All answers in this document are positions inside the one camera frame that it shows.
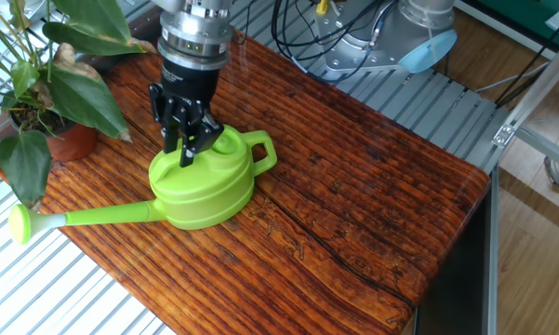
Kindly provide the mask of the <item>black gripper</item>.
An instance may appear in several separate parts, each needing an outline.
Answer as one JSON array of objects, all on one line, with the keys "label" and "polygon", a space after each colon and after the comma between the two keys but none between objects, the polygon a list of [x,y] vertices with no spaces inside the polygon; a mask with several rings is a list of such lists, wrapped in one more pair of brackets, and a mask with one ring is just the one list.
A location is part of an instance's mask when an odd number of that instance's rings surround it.
[{"label": "black gripper", "polygon": [[[215,95],[219,77],[219,70],[195,70],[164,59],[161,84],[149,85],[153,120],[161,125],[165,154],[177,149],[180,128],[182,168],[191,165],[198,154],[210,149],[224,131],[224,126],[213,118],[209,105]],[[179,97],[187,101],[202,102],[188,109],[182,108],[180,121],[175,119],[181,107]]]}]

